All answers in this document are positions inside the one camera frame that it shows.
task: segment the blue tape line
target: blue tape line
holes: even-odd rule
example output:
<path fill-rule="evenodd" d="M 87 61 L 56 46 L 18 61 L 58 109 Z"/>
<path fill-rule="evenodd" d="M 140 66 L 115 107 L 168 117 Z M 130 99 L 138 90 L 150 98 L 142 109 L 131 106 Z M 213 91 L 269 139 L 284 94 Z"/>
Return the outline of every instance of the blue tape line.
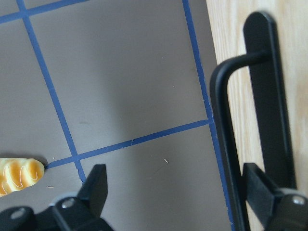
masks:
<path fill-rule="evenodd" d="M 47 12 L 47 11 L 53 11 L 53 10 L 59 9 L 61 7 L 64 7 L 64 6 L 73 5 L 73 4 L 85 2 L 85 1 L 88 1 L 88 0 L 62 0 L 62 1 L 57 1 L 57 2 L 46 4 L 46 5 L 43 5 L 43 6 L 30 8 L 30 9 L 28 9 L 28 14 L 29 14 L 29 16 L 32 16 L 32 15 L 35 15 L 35 14 L 44 13 L 44 12 Z"/>
<path fill-rule="evenodd" d="M 204 77 L 204 72 L 203 72 L 203 67 L 200 59 L 200 52 L 198 48 L 198 41 L 196 37 L 196 32 L 193 26 L 193 17 L 191 13 L 191 9 L 189 7 L 189 2 L 188 0 L 182 0 L 183 2 L 183 7 L 184 7 L 184 12 L 185 12 L 185 17 L 186 17 L 186 22 L 187 22 L 187 27 L 188 27 L 188 32 L 189 32 L 189 37 L 191 39 L 191 44 L 192 44 L 192 51 L 193 51 L 193 57 L 196 63 L 196 68 L 197 68 L 197 73 L 199 77 L 199 83 L 201 85 L 201 92 L 202 92 L 202 97 L 204 101 L 204 106 L 205 106 L 205 111 L 207 114 L 207 118 L 213 119 L 213 113 L 212 109 L 209 103 L 208 99 L 208 94 L 206 91 L 206 83 L 205 83 L 205 77 Z"/>
<path fill-rule="evenodd" d="M 224 195 L 225 195 L 226 205 L 227 205 L 228 208 L 230 208 L 230 199 L 229 199 L 229 195 L 228 195 L 227 182 L 226 182 L 224 167 L 223 167 L 223 163 L 222 163 L 222 159 L 221 159 L 221 152 L 220 152 L 220 148 L 219 148 L 217 132 L 216 132 L 216 127 L 215 127 L 214 118 L 213 118 L 213 112 L 212 112 L 212 109 L 211 109 L 211 105 L 210 105 L 207 90 L 206 90 L 205 76 L 204 76 L 203 67 L 202 67 L 202 63 L 201 63 L 201 59 L 200 59 L 200 52 L 199 52 L 196 32 L 195 32 L 194 25 L 193 25 L 193 19 L 192 19 L 193 17 L 192 17 L 192 13 L 191 13 L 191 10 L 190 10 L 190 7 L 189 7 L 189 0 L 182 0 L 182 3 L 183 3 L 183 7 L 184 7 L 188 32 L 189 32 L 189 36 L 190 36 L 190 40 L 191 40 L 191 44 L 192 44 L 193 56 L 194 56 L 194 60 L 195 60 L 195 63 L 196 63 L 197 73 L 198 73 L 199 82 L 200 82 L 200 86 L 201 86 L 201 92 L 202 92 L 202 96 L 203 96 L 203 100 L 204 100 L 204 104 L 205 104 L 205 110 L 206 110 L 207 117 L 211 120 L 209 127 L 210 127 L 213 145 L 214 145 L 215 155 L 216 155 L 216 159 L 217 159 L 221 184 L 222 184 L 223 192 L 224 192 Z M 228 215 L 229 215 L 229 220 L 231 222 L 231 228 L 232 228 L 233 231 L 235 231 L 234 225 L 233 225 L 232 213 L 231 213 L 231 210 L 229 210 L 229 209 L 228 209 Z"/>
<path fill-rule="evenodd" d="M 80 3 L 80 2 L 85 2 L 85 1 L 88 1 L 88 0 L 62 0 L 62 1 L 57 1 L 54 3 L 50 3 L 50 4 L 34 7 L 28 10 L 26 9 L 24 4 L 21 4 L 20 7 L 23 8 L 22 12 L 16 12 L 16 13 L 11 13 L 11 14 L 1 16 L 0 24 L 21 19 L 24 17 L 25 13 L 27 14 L 27 16 L 30 17 L 30 16 L 33 16 L 39 13 L 53 11 L 53 10 L 59 9 L 64 6 L 73 5 L 75 3 Z"/>
<path fill-rule="evenodd" d="M 40 50 L 38 40 L 37 40 L 36 35 L 34 33 L 34 30 L 33 30 L 32 24 L 30 22 L 30 19 L 29 19 L 28 15 L 27 15 L 27 11 L 26 11 L 26 7 L 25 7 L 25 4 L 24 4 L 24 1 L 23 0 L 16 0 L 16 2 L 17 2 L 17 5 L 18 5 L 18 8 L 19 8 L 20 12 L 24 14 L 23 22 L 25 24 L 27 33 L 29 35 L 29 39 L 31 41 L 34 53 L 35 53 L 36 58 L 38 60 L 38 64 L 39 64 L 39 66 L 41 68 L 41 71 L 42 71 L 42 74 L 44 76 L 44 79 L 45 79 L 45 82 L 46 82 L 49 94 L 51 96 L 51 100 L 52 100 L 53 106 L 54 106 L 54 108 L 56 110 L 56 113 L 58 115 L 58 118 L 59 118 L 59 121 L 60 121 L 62 130 L 63 130 L 64 136 L 65 136 L 66 142 L 67 142 L 68 147 L 69 147 L 69 150 L 70 150 L 72 156 L 76 156 L 77 155 L 77 150 L 76 150 L 76 147 L 74 145 L 74 141 L 73 141 L 72 135 L 71 135 L 71 133 L 69 131 L 69 128 L 68 128 L 68 125 L 67 125 L 67 122 L 66 122 L 66 119 L 65 119 L 62 107 L 60 105 L 60 102 L 59 102 L 56 90 L 55 90 L 54 85 L 52 83 L 52 80 L 51 80 L 49 71 L 47 69 L 47 66 L 46 66 L 43 54 L 42 54 L 42 52 Z M 76 161 L 75 162 L 75 166 L 76 166 L 76 168 L 78 170 L 78 174 L 79 174 L 80 179 L 84 182 L 85 179 L 86 179 L 86 176 L 84 174 L 84 171 L 82 169 L 82 165 L 81 165 L 80 161 Z"/>
<path fill-rule="evenodd" d="M 24 15 L 21 12 L 11 13 L 0 17 L 0 24 L 21 19 Z"/>
<path fill-rule="evenodd" d="M 125 141 L 125 142 L 122 142 L 122 143 L 117 143 L 117 144 L 114 144 L 114 145 L 111 145 L 111 146 L 107 146 L 107 147 L 96 149 L 96 150 L 93 150 L 93 151 L 90 151 L 90 152 L 82 153 L 82 154 L 79 154 L 78 156 L 72 156 L 72 157 L 68 157 L 68 158 L 65 158 L 65 159 L 53 161 L 46 166 L 46 169 L 57 167 L 57 166 L 60 166 L 60 165 L 64 165 L 64 164 L 73 162 L 74 160 L 82 160 L 82 159 L 86 159 L 86 158 L 93 157 L 93 156 L 96 156 L 96 155 L 101 155 L 101 154 L 104 154 L 104 153 L 112 152 L 112 151 L 115 151 L 115 150 L 118 150 L 118 149 L 121 149 L 121 148 L 126 148 L 126 147 L 133 146 L 133 145 L 136 145 L 136 144 L 144 143 L 144 142 L 151 141 L 151 140 L 163 137 L 163 136 L 175 134 L 175 133 L 178 133 L 178 132 L 181 132 L 181 131 L 186 131 L 186 130 L 190 130 L 190 129 L 193 129 L 193 128 L 198 128 L 198 127 L 207 125 L 209 123 L 211 123 L 211 120 L 200 120 L 200 121 L 193 122 L 193 123 L 190 123 L 190 124 L 185 124 L 185 125 L 181 125 L 181 126 L 178 126 L 178 127 L 175 127 L 175 128 L 170 128 L 170 129 L 167 129 L 167 130 L 156 132 L 156 133 L 153 133 L 153 134 L 150 134 L 150 135 L 147 135 L 147 136 L 142 136 L 142 137 L 139 137 L 139 138 L 136 138 L 136 139 L 133 139 L 133 140 Z"/>

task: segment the black metal handle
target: black metal handle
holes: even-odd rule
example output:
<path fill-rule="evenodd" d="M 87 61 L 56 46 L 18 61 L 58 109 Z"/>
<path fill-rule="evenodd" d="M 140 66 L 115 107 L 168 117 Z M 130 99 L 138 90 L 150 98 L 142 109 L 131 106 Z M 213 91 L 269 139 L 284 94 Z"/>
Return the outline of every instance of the black metal handle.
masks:
<path fill-rule="evenodd" d="M 222 62 L 210 84 L 229 209 L 237 231 L 250 229 L 227 85 L 230 75 L 241 67 L 249 66 L 266 174 L 279 187 L 296 187 L 276 24 L 265 12 L 252 13 L 244 25 L 244 37 L 247 54 Z"/>

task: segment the wooden surface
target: wooden surface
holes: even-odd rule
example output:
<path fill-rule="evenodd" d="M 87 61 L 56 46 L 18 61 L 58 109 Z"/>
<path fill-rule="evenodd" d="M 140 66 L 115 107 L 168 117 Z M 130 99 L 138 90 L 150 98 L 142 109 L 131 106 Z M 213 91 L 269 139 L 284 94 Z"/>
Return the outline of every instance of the wooden surface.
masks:
<path fill-rule="evenodd" d="M 243 25 L 254 11 L 276 20 L 298 189 L 308 194 L 308 2 L 306 0 L 206 0 L 217 63 L 245 53 Z M 231 116 L 241 164 L 263 167 L 248 68 L 234 73 L 228 86 Z M 252 231 L 262 230 L 250 218 Z"/>

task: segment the floor tile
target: floor tile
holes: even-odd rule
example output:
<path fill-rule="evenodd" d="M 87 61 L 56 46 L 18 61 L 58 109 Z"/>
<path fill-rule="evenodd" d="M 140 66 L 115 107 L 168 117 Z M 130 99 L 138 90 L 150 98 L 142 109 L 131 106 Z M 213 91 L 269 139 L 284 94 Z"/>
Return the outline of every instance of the floor tile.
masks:
<path fill-rule="evenodd" d="M 206 1 L 189 0 L 192 12 L 193 25 L 198 40 L 201 63 L 204 70 L 207 93 L 209 94 L 210 79 L 217 66 L 214 42 L 211 33 L 210 20 L 208 17 Z"/>
<path fill-rule="evenodd" d="M 0 25 L 0 157 L 70 156 L 23 21 Z"/>
<path fill-rule="evenodd" d="M 78 153 L 206 119 L 180 1 L 90 0 L 31 22 Z"/>
<path fill-rule="evenodd" d="M 57 1 L 61 1 L 61 0 L 24 0 L 25 5 L 28 9 L 34 8 L 37 6 L 46 5 L 46 4 L 53 3 L 53 2 L 57 2 Z"/>
<path fill-rule="evenodd" d="M 106 164 L 115 230 L 231 230 L 208 126 L 82 160 Z"/>
<path fill-rule="evenodd" d="M 29 206 L 38 213 L 46 209 L 50 202 L 69 192 L 77 192 L 81 188 L 74 164 L 67 164 L 45 171 L 42 179 L 35 185 L 21 191 L 0 197 L 0 212 L 14 206 Z"/>
<path fill-rule="evenodd" d="M 10 13 L 18 12 L 18 6 L 15 0 L 1 0 L 0 2 L 0 16 Z"/>

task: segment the pastry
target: pastry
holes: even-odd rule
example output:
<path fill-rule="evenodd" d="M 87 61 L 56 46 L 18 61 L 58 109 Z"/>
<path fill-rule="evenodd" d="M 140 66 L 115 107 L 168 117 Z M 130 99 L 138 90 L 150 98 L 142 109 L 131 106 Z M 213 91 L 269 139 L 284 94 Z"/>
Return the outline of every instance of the pastry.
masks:
<path fill-rule="evenodd" d="M 35 159 L 0 158 L 0 197 L 36 184 L 44 165 Z"/>

